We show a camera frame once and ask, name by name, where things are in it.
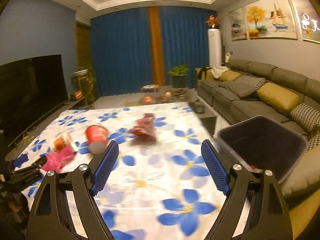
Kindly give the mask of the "grey sectional sofa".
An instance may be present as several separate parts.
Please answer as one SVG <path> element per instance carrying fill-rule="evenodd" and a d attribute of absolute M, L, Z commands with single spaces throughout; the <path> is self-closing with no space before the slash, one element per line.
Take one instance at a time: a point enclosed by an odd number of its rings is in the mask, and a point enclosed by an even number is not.
<path fill-rule="evenodd" d="M 257 115 L 278 121 L 307 141 L 306 152 L 282 185 L 285 197 L 319 189 L 319 81 L 272 64 L 232 59 L 219 77 L 195 70 L 197 93 L 230 124 Z"/>

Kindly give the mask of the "red paper cup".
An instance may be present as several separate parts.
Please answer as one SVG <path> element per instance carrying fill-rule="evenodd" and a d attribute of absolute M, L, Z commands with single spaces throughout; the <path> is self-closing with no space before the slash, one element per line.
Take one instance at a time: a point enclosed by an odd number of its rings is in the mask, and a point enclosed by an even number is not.
<path fill-rule="evenodd" d="M 92 154 L 102 154 L 108 146 L 109 131 L 101 125 L 91 125 L 85 131 L 88 148 Z"/>

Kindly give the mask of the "mustard cushion near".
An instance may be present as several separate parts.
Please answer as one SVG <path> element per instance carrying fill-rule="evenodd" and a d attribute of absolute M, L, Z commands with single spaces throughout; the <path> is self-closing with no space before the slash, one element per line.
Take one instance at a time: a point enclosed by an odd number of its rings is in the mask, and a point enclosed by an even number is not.
<path fill-rule="evenodd" d="M 304 153 L 281 190 L 289 208 L 293 239 L 298 239 L 319 211 L 319 146 Z"/>

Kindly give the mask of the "mustard cushion middle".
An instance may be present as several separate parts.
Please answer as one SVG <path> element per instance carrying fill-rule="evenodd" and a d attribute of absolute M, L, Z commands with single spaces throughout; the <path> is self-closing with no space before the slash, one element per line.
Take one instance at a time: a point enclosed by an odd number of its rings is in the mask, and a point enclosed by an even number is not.
<path fill-rule="evenodd" d="M 257 91 L 257 95 L 261 101 L 283 115 L 289 115 L 300 104 L 300 98 L 296 93 L 270 82 L 264 84 Z"/>

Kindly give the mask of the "orange centre curtain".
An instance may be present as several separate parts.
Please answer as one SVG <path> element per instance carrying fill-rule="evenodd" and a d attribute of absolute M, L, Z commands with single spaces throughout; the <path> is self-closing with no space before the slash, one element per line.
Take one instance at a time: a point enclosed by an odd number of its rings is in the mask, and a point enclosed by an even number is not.
<path fill-rule="evenodd" d="M 163 56 L 159 7 L 149 7 L 148 12 L 149 12 L 153 83 L 159 86 L 164 86 L 165 70 L 164 70 L 164 56 Z"/>

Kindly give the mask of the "blue curtains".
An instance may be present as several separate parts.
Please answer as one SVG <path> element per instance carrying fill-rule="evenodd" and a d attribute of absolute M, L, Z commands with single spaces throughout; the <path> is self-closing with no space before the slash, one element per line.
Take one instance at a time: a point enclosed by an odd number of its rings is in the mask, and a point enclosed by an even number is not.
<path fill-rule="evenodd" d="M 100 96 L 135 93 L 144 85 L 171 85 L 172 68 L 186 65 L 187 85 L 209 65 L 209 16 L 192 7 L 144 7 L 91 20 L 91 53 Z"/>

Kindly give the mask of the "mustard cushion far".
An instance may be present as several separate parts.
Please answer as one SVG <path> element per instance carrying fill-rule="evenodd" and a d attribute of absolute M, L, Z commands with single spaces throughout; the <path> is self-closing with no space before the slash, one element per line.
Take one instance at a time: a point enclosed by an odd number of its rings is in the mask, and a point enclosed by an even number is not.
<path fill-rule="evenodd" d="M 223 72 L 219 77 L 218 80 L 225 82 L 225 81 L 235 81 L 236 79 L 238 79 L 241 76 L 240 73 L 238 72 L 234 72 L 232 70 L 228 70 Z"/>

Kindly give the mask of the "pink plastic bag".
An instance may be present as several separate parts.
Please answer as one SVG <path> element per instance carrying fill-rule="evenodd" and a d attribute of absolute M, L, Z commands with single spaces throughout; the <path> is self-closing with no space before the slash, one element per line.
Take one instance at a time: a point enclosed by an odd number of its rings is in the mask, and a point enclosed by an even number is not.
<path fill-rule="evenodd" d="M 75 154 L 71 147 L 65 147 L 60 152 L 50 152 L 46 155 L 47 161 L 41 167 L 44 171 L 50 170 L 61 173 L 62 169 L 75 158 Z"/>

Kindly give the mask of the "patterned cushion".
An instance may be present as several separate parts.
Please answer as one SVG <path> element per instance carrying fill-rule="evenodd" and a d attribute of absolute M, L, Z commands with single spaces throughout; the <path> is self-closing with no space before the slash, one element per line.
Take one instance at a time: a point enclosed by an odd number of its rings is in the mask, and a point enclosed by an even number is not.
<path fill-rule="evenodd" d="M 266 83 L 266 79 L 264 77 L 242 75 L 236 79 L 236 82 L 253 87 L 257 92 Z"/>
<path fill-rule="evenodd" d="M 293 130 L 300 135 L 310 135 L 319 129 L 319 111 L 306 103 L 300 103 L 291 112 Z"/>

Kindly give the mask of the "white orange paper cup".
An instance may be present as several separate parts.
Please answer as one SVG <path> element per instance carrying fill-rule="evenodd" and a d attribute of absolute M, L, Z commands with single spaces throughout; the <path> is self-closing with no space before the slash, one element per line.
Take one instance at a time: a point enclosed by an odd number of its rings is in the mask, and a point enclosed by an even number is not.
<path fill-rule="evenodd" d="M 67 147 L 72 148 L 72 136 L 67 132 L 60 134 L 51 144 L 53 152 L 61 152 Z"/>

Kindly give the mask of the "patterned cushion near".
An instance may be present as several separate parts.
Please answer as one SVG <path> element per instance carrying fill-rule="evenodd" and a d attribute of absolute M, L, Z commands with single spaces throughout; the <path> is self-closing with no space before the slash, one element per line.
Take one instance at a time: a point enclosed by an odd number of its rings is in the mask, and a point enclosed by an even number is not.
<path fill-rule="evenodd" d="M 319 111 L 306 103 L 300 103 L 291 112 L 293 130 L 300 135 L 310 135 L 319 129 Z"/>

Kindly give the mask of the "grey tv cabinet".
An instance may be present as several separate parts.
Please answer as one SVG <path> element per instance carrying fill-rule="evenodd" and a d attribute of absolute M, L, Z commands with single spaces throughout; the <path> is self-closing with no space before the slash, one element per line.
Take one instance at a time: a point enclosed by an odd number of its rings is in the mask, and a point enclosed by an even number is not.
<path fill-rule="evenodd" d="M 76 101 L 65 101 L 61 105 L 57 106 L 42 118 L 34 122 L 29 126 L 20 136 L 9 145 L 9 152 L 5 155 L 6 160 L 11 160 L 18 157 L 22 151 L 38 136 L 42 131 L 59 115 L 67 110 L 85 107 L 86 100 L 81 98 Z"/>

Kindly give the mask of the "red crumpled wrapper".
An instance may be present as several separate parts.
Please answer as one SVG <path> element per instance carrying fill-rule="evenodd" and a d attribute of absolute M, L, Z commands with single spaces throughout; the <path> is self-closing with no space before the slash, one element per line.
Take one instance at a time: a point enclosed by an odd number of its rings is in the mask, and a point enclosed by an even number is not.
<path fill-rule="evenodd" d="M 129 133 L 137 140 L 156 141 L 155 117 L 153 113 L 144 113 L 143 117 L 136 120 L 135 125 L 129 129 Z"/>

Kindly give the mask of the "patterned cushion far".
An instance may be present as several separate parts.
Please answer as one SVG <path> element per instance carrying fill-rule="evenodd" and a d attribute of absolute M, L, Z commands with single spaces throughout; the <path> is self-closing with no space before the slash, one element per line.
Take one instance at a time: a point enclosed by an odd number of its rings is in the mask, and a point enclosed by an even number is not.
<path fill-rule="evenodd" d="M 253 87 L 257 92 L 266 83 L 266 79 L 264 77 L 242 75 L 236 79 L 236 82 Z"/>

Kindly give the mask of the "red gold flower decoration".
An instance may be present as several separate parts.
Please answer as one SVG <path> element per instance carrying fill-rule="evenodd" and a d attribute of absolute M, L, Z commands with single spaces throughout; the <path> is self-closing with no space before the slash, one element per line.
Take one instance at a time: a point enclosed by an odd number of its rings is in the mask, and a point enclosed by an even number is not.
<path fill-rule="evenodd" d="M 209 15 L 206 19 L 206 24 L 212 29 L 218 29 L 220 24 L 219 17 L 214 15 Z"/>

